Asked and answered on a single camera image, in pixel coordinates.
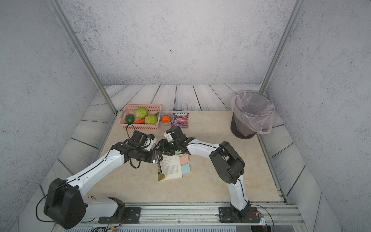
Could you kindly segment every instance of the pink sticky note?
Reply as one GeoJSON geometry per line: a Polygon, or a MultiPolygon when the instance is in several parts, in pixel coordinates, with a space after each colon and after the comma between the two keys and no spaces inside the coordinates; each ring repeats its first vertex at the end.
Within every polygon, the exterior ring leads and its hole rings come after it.
{"type": "Polygon", "coordinates": [[[179,159],[180,159],[180,165],[185,165],[189,162],[188,155],[181,156],[181,157],[179,157],[179,159]]]}

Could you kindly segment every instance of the pink plastic basket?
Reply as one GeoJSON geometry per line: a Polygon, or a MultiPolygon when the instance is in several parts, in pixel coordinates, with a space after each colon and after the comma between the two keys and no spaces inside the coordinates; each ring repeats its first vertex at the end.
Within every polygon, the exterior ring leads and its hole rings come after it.
{"type": "MultiPolygon", "coordinates": [[[[128,114],[134,115],[135,119],[134,122],[138,121],[139,119],[135,116],[135,111],[138,109],[138,107],[144,107],[148,110],[148,114],[155,114],[158,112],[157,118],[161,115],[161,104],[142,104],[142,105],[126,105],[124,107],[124,113],[122,114],[122,118],[120,120],[120,125],[126,129],[126,126],[128,125],[125,121],[125,117],[128,114]]],[[[132,124],[136,130],[158,130],[160,126],[160,120],[157,120],[157,123],[153,124],[132,124]]],[[[134,130],[132,126],[128,127],[128,130],[134,130]]]]}

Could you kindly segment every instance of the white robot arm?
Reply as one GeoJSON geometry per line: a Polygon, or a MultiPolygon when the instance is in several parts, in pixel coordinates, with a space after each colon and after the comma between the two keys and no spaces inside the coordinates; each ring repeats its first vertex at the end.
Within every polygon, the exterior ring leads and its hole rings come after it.
{"type": "Polygon", "coordinates": [[[124,218],[125,204],[114,197],[107,200],[84,201],[88,191],[115,168],[131,159],[140,162],[159,163],[162,154],[174,155],[176,151],[190,155],[199,155],[210,159],[220,176],[228,184],[231,195],[231,208],[234,217],[244,218],[250,210],[250,202],[243,185],[244,162],[233,147],[223,142],[211,144],[198,139],[187,138],[179,127],[169,129],[162,139],[155,144],[152,134],[146,135],[134,131],[131,139],[119,142],[93,164],[79,173],[61,180],[57,178],[50,186],[44,207],[44,213],[65,229],[70,229],[82,220],[106,217],[110,222],[121,222],[124,218]]]}

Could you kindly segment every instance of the orange food in bowl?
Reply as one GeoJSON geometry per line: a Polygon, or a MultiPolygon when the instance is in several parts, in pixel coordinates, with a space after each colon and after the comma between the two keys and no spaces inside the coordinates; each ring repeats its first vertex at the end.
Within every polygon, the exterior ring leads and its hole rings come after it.
{"type": "Polygon", "coordinates": [[[171,122],[171,119],[170,119],[169,116],[165,115],[165,116],[162,117],[161,122],[169,123],[169,122],[171,122]]]}

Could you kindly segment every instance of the gray textured wall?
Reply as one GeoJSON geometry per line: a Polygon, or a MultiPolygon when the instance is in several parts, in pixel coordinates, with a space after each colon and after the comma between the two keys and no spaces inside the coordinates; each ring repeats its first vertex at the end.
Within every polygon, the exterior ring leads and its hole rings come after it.
{"type": "Polygon", "coordinates": [[[7,231],[97,88],[45,0],[0,6],[0,231],[7,231]]]}
{"type": "Polygon", "coordinates": [[[345,231],[370,231],[371,1],[307,0],[267,93],[345,231]]]}
{"type": "Polygon", "coordinates": [[[60,0],[102,82],[257,84],[295,0],[60,0]]]}

